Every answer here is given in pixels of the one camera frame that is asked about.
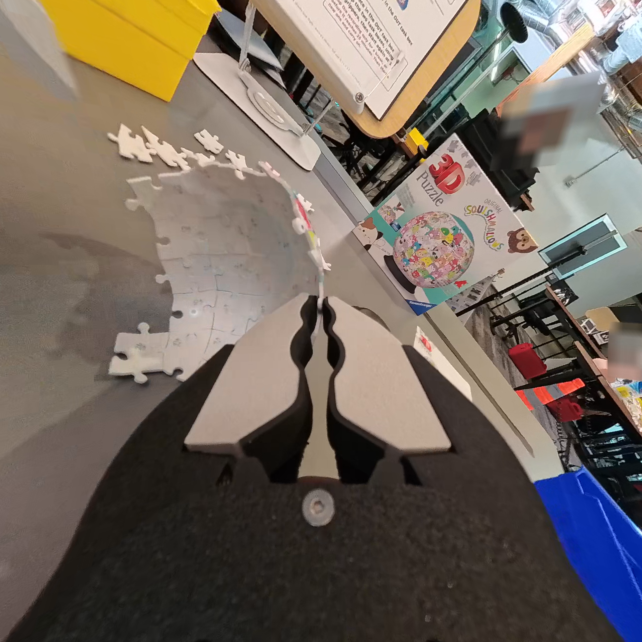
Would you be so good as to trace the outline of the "red container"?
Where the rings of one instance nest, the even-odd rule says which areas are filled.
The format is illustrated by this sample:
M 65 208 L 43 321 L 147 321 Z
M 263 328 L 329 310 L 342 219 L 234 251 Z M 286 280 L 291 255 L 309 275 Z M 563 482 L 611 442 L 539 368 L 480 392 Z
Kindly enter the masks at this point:
M 583 408 L 570 397 L 560 397 L 546 404 L 558 422 L 576 422 L 584 417 Z
M 511 347 L 508 355 L 519 373 L 526 380 L 539 378 L 548 371 L 546 364 L 530 342 L 519 343 Z

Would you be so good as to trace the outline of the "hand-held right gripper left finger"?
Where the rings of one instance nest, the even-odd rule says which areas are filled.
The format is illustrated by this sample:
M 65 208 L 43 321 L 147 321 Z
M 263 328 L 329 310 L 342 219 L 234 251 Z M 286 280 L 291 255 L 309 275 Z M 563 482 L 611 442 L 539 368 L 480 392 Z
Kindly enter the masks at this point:
M 308 445 L 313 403 L 315 295 L 301 293 L 233 346 L 184 439 L 190 452 L 259 460 L 269 477 L 293 472 Z

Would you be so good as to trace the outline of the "partly built puzzle ball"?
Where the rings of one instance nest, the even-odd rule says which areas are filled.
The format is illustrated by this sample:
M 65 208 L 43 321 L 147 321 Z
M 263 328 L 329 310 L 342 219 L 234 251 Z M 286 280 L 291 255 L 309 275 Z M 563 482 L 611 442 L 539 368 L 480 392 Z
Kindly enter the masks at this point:
M 290 299 L 323 297 L 330 265 L 311 205 L 268 163 L 244 180 L 197 166 L 127 182 L 126 207 L 144 209 L 155 226 L 155 280 L 172 290 L 166 375 L 185 381 Z

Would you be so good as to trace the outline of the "white paper sheet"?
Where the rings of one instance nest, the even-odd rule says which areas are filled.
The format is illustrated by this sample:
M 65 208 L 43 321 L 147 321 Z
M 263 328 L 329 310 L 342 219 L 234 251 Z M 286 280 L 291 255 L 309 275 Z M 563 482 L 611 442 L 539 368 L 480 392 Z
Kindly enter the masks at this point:
M 428 335 L 423 332 L 420 326 L 416 327 L 413 347 L 461 394 L 463 394 L 469 401 L 472 401 L 470 384 L 447 360 L 438 347 L 429 339 Z

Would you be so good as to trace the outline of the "blue bin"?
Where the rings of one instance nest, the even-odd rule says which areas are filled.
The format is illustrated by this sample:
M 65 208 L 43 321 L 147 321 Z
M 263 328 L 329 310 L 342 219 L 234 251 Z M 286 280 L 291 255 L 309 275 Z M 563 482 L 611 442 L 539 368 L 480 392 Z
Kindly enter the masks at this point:
M 641 640 L 641 530 L 585 468 L 534 486 L 585 588 L 625 641 Z

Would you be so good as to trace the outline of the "orange grey striped cone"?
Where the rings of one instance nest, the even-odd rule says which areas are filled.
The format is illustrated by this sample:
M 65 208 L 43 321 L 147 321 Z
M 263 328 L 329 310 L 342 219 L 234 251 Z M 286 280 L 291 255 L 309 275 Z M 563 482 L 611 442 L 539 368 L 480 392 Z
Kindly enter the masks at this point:
M 515 389 L 516 394 L 532 412 L 535 408 L 546 406 L 558 399 L 566 397 L 585 387 L 585 382 L 579 378 L 562 381 L 556 384 L 535 385 L 525 389 Z

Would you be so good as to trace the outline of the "yellow box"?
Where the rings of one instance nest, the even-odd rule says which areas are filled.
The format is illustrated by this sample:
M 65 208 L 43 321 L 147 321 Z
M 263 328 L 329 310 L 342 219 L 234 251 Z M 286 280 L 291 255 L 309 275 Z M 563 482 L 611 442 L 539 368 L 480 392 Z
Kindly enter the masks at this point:
M 218 1 L 41 1 L 71 57 L 165 102 Z

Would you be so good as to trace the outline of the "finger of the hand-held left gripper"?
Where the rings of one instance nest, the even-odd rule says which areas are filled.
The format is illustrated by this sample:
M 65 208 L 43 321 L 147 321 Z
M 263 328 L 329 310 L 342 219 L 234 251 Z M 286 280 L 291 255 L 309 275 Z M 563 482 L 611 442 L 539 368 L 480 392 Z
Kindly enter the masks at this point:
M 54 25 L 38 1 L 1 2 L 1 44 L 9 57 L 60 100 L 78 88 Z

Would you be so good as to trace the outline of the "silver ventilation duct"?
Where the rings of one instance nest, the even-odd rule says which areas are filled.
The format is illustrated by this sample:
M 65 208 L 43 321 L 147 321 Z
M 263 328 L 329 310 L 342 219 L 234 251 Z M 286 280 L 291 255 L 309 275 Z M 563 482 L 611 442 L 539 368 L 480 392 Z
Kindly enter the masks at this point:
M 499 6 L 509 4 L 518 11 L 526 28 L 537 33 L 548 44 L 558 45 L 551 26 L 554 15 L 563 3 L 564 1 L 499 1 Z

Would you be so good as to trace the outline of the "teal framed glass panel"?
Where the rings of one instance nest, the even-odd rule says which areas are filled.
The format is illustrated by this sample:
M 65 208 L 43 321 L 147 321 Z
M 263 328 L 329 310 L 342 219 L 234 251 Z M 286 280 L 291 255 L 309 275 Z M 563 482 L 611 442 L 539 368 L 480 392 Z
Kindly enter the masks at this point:
M 566 280 L 627 248 L 623 236 L 605 213 L 537 253 L 557 280 Z

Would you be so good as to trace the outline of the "wooden board with instruction sheet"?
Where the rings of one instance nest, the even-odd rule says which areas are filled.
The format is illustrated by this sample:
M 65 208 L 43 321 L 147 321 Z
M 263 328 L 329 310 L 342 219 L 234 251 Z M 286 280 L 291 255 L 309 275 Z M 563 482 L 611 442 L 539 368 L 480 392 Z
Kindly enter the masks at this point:
M 374 139 L 396 134 L 467 44 L 481 1 L 249 1 Z

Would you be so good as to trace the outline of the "colourful printed box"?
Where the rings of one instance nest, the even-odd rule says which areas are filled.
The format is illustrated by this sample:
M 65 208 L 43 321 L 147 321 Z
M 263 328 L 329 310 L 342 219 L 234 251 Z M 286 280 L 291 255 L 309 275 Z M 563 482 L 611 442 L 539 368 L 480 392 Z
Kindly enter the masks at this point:
M 352 234 L 417 316 L 539 248 L 456 134 Z

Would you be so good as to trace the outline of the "black round puzzle stand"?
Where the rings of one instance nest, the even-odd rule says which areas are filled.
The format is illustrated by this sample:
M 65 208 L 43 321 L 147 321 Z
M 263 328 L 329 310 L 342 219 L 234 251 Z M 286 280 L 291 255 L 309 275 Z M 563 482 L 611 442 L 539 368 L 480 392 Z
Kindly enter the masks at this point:
M 388 332 L 390 332 L 389 326 L 386 324 L 386 322 L 373 310 L 361 306 L 353 306 L 354 309 L 358 310 L 361 314 L 365 315 L 366 317 L 370 318 L 374 322 L 377 322 L 381 327 L 386 329 Z

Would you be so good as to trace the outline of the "group of puzzle pieces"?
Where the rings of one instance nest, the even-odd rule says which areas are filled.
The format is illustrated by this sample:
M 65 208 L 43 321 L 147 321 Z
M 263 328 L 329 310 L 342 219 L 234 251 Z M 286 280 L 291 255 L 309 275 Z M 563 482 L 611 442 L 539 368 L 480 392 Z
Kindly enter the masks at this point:
M 141 126 L 142 135 L 133 133 L 129 127 L 121 123 L 117 133 L 107 133 L 107 138 L 117 146 L 118 154 L 128 160 L 135 160 L 139 163 L 152 164 L 154 158 L 160 159 L 167 167 L 188 171 L 193 166 L 200 168 L 227 167 L 233 170 L 237 178 L 244 180 L 245 175 L 250 172 L 245 157 L 227 150 L 223 162 L 218 161 L 217 155 L 222 153 L 223 145 L 220 144 L 218 136 L 211 135 L 207 130 L 201 130 L 194 134 L 209 154 L 193 152 L 187 148 L 177 150 L 169 142 L 161 140 L 149 129 Z

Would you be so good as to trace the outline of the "white flat stand base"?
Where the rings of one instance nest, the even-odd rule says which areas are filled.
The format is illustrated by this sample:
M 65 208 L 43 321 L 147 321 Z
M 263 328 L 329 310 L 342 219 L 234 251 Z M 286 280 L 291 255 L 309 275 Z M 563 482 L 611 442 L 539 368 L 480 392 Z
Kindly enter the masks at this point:
M 297 165 L 310 172 L 320 156 L 310 138 L 311 125 L 302 128 L 252 76 L 251 59 L 281 71 L 278 58 L 253 30 L 256 9 L 246 5 L 245 20 L 223 11 L 217 20 L 239 46 L 239 61 L 221 52 L 196 52 L 197 68 L 223 92 L 260 130 L 269 136 Z

